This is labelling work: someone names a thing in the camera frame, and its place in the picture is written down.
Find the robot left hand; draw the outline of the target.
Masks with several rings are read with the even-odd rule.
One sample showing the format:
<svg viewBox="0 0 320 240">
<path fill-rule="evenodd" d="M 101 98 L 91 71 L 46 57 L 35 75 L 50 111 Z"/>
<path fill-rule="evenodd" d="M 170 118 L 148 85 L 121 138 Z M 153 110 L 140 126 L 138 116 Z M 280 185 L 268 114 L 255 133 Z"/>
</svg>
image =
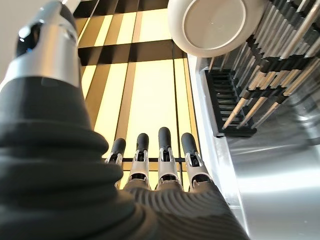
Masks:
<svg viewBox="0 0 320 240">
<path fill-rule="evenodd" d="M 247 240 L 196 147 L 181 137 L 189 191 L 178 178 L 167 127 L 158 132 L 159 179 L 149 185 L 145 133 L 118 182 L 126 142 L 111 154 L 91 126 L 77 27 L 58 0 L 18 32 L 0 84 L 0 237 L 3 240 Z"/>
</svg>

